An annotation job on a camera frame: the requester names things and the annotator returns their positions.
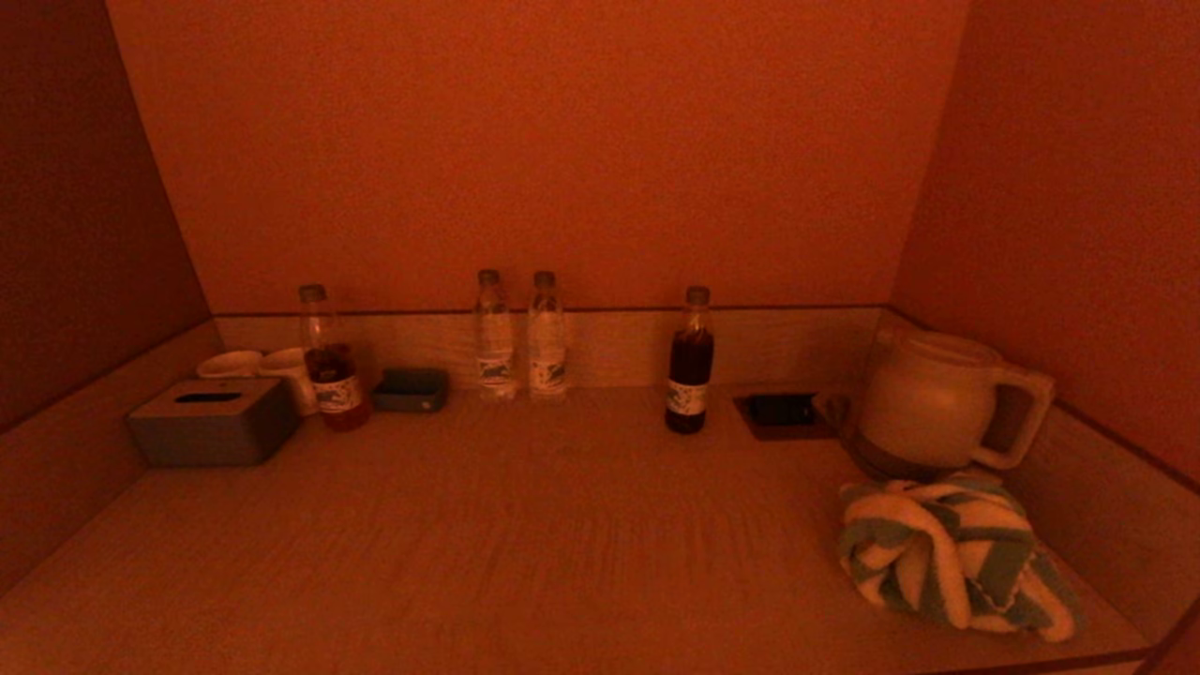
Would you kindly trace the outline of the green white striped towel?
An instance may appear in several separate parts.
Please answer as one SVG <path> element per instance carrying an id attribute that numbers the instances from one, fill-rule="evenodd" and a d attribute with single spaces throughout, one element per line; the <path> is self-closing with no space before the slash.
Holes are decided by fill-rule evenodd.
<path id="1" fill-rule="evenodd" d="M 1076 593 L 998 479 L 862 482 L 841 486 L 839 498 L 836 557 L 866 603 L 1046 643 L 1081 631 Z"/>

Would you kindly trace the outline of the clear water bottle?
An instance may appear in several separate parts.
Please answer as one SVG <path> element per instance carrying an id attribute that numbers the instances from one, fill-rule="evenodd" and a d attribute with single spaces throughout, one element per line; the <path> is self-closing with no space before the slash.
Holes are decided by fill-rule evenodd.
<path id="1" fill-rule="evenodd" d="M 562 401 L 568 394 L 566 324 L 553 271 L 534 273 L 534 294 L 527 316 L 529 393 L 538 400 Z"/>
<path id="2" fill-rule="evenodd" d="M 515 400 L 518 382 L 515 371 L 514 312 L 508 305 L 498 270 L 478 271 L 474 315 L 476 375 L 481 393 L 488 400 Z"/>

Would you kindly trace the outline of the full dark tea bottle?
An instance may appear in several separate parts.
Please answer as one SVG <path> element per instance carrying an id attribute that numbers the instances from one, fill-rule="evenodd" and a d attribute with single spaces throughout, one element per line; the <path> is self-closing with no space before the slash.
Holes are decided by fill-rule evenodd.
<path id="1" fill-rule="evenodd" d="M 671 344 L 665 422 L 668 430 L 682 435 L 698 434 L 706 424 L 715 347 L 709 300 L 706 286 L 686 288 L 684 323 Z"/>

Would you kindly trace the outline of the small teal tray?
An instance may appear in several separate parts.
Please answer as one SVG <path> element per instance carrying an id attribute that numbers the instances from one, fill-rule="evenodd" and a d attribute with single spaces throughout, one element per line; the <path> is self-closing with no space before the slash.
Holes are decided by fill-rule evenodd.
<path id="1" fill-rule="evenodd" d="M 449 372 L 440 368 L 385 368 L 371 400 L 376 410 L 433 413 L 446 404 L 449 389 Z"/>

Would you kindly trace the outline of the dark pop-up power socket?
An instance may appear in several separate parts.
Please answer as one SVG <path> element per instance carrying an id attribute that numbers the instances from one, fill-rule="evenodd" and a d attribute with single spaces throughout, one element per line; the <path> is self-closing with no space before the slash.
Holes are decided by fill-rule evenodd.
<path id="1" fill-rule="evenodd" d="M 816 407 L 815 392 L 758 393 L 734 398 L 749 432 L 763 442 L 835 440 L 836 430 Z"/>

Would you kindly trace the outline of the part-empty amber tea bottle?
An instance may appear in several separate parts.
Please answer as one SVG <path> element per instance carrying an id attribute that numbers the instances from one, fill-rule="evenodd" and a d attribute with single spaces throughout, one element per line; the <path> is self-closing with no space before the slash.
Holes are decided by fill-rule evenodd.
<path id="1" fill-rule="evenodd" d="M 322 422 L 335 432 L 364 428 L 372 416 L 371 401 L 328 289 L 323 285 L 304 285 L 298 288 L 298 299 L 304 365 Z"/>

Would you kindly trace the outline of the white ceramic cup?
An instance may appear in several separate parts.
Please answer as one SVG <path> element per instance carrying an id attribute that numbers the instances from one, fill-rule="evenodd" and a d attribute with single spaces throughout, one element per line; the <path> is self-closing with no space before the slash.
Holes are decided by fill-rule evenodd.
<path id="1" fill-rule="evenodd" d="M 254 380 L 264 354 L 258 351 L 232 351 L 210 357 L 196 366 L 199 380 Z"/>
<path id="2" fill-rule="evenodd" d="M 257 372 L 265 380 L 283 381 L 299 416 L 312 417 L 318 413 L 319 406 L 306 368 L 304 350 L 295 347 L 295 350 L 271 352 L 259 360 Z"/>

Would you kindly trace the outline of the cream electric kettle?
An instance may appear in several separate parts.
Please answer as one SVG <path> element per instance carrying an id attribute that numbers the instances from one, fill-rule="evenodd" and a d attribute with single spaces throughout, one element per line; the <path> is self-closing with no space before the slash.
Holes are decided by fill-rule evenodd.
<path id="1" fill-rule="evenodd" d="M 980 464 L 1007 471 L 1024 460 L 1055 398 L 1045 374 L 1007 362 L 991 347 L 938 331 L 886 328 L 881 363 L 866 380 L 857 432 L 872 449 L 931 470 Z M 1024 390 L 1031 406 L 1003 450 L 986 447 L 998 389 Z"/>

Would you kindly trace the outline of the grey-blue tissue box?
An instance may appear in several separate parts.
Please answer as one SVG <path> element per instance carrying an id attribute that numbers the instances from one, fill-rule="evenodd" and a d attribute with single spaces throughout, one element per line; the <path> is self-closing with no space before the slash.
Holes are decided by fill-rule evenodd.
<path id="1" fill-rule="evenodd" d="M 262 465 L 301 423 L 282 380 L 184 380 L 126 414 L 154 467 Z"/>

